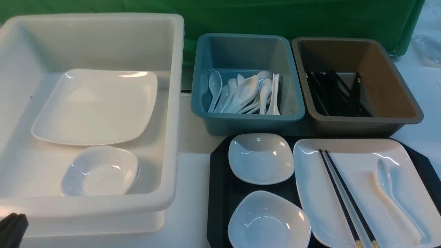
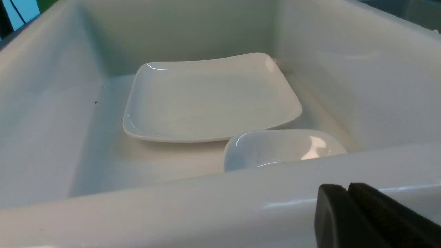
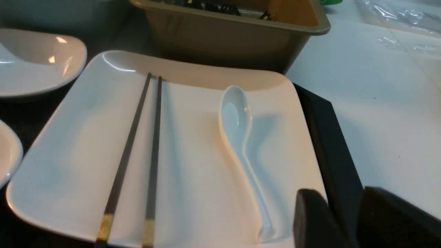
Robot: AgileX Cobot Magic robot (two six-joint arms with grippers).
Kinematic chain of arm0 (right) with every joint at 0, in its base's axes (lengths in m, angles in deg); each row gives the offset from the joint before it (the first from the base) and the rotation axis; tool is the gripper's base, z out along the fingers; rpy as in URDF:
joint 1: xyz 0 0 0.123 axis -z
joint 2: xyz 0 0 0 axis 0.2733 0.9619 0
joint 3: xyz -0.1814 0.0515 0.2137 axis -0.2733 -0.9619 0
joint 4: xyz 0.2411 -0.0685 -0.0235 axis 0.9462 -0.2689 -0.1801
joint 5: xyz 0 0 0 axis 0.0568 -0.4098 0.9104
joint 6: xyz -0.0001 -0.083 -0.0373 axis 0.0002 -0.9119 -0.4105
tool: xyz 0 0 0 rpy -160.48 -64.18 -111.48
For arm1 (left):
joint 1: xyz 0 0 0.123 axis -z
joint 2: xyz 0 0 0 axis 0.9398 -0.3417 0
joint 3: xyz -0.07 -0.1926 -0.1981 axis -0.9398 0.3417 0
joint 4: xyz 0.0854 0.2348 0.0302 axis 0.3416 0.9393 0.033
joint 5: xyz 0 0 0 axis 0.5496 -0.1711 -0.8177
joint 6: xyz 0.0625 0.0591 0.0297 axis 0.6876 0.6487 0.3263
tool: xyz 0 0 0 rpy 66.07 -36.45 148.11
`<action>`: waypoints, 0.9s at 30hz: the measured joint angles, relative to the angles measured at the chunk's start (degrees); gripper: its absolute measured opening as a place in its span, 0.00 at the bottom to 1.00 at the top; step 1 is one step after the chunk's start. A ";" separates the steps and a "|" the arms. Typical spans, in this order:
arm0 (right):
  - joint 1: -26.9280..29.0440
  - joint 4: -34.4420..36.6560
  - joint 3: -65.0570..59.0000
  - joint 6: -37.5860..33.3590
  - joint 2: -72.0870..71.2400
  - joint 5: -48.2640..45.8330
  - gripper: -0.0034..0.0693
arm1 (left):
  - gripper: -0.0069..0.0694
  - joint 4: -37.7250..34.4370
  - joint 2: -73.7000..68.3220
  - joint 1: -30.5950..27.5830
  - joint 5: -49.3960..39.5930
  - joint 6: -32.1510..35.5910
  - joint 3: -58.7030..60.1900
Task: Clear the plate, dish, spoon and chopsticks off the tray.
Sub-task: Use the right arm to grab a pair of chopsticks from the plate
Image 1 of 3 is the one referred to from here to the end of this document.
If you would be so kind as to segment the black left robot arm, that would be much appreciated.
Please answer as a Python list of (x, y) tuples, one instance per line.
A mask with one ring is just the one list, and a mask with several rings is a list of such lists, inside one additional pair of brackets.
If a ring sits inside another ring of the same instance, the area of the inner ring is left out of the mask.
[(0, 247), (19, 248), (29, 225), (25, 214), (10, 213), (0, 222)]

